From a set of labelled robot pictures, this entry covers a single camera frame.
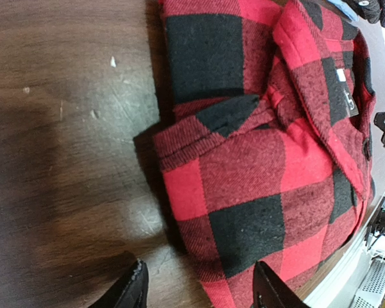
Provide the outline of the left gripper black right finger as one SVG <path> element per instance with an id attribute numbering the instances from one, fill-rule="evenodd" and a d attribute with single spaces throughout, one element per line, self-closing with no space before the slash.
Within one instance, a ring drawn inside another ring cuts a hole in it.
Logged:
<path id="1" fill-rule="evenodd" d="M 264 261 L 253 269 L 253 307 L 308 308 Z"/>

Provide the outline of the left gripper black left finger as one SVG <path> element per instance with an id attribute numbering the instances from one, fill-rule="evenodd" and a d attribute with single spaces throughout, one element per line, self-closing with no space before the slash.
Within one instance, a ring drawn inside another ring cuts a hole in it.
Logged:
<path id="1" fill-rule="evenodd" d="M 147 264 L 137 259 L 89 308 L 146 308 L 148 285 Z"/>

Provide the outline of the red black plaid shirt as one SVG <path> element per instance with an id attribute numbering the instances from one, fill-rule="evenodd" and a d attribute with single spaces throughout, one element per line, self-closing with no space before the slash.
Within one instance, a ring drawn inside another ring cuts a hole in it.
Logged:
<path id="1" fill-rule="evenodd" d="M 173 125 L 154 138 L 213 307 L 250 307 L 256 262 L 303 286 L 373 200 L 370 57 L 315 1 L 160 1 Z"/>

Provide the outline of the light blue shirt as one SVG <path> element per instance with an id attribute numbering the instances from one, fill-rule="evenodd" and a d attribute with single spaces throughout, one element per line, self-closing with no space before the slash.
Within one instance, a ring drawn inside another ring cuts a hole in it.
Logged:
<path id="1" fill-rule="evenodd" d="M 327 0 L 329 3 L 333 4 L 338 10 L 340 10 L 345 16 L 347 16 L 351 21 L 359 21 L 358 14 L 345 2 L 342 0 Z"/>

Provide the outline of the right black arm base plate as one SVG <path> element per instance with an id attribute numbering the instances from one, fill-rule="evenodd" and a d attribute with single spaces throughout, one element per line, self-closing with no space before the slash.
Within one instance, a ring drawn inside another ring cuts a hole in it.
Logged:
<path id="1" fill-rule="evenodd" d="M 371 250 L 381 237 L 385 237 L 385 191 L 368 223 L 364 237 L 367 250 Z"/>

